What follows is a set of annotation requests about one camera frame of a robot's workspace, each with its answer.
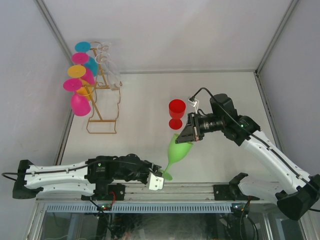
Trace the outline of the green plastic wine glass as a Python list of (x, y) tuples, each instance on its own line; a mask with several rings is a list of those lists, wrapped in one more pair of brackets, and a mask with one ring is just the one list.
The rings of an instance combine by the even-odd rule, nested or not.
[(167, 149), (168, 164), (165, 170), (161, 170), (162, 177), (167, 181), (173, 180), (172, 175), (169, 173), (171, 166), (184, 159), (193, 147), (192, 142), (176, 143), (178, 136), (177, 133), (172, 136)]

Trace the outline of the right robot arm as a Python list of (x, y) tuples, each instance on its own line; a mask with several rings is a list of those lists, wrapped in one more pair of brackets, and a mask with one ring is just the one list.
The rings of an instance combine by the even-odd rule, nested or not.
[(310, 175), (280, 151), (261, 127), (249, 116), (239, 115), (233, 101), (225, 93), (211, 96), (211, 113), (198, 108), (194, 96), (188, 103), (195, 112), (176, 139), (177, 144), (203, 140), (206, 133), (222, 132), (230, 141), (250, 152), (271, 173), (275, 180), (264, 181), (239, 173), (227, 185), (233, 201), (259, 199), (275, 204), (289, 219), (297, 221), (320, 199), (320, 176)]

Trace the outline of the red plastic wine glass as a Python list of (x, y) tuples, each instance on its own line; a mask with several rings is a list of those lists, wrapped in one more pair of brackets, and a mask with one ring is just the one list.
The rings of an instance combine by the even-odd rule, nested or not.
[(185, 115), (186, 104), (181, 99), (174, 99), (169, 103), (168, 108), (171, 117), (169, 127), (173, 130), (179, 130), (183, 125), (182, 117)]

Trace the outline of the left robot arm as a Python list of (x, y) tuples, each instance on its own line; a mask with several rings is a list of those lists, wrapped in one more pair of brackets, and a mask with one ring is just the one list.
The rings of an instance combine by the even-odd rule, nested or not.
[(151, 191), (161, 190), (161, 167), (131, 153), (125, 156), (97, 156), (80, 163), (37, 166), (21, 160), (15, 173), (14, 199), (33, 199), (38, 194), (78, 194), (83, 201), (124, 200), (126, 186), (136, 181)]

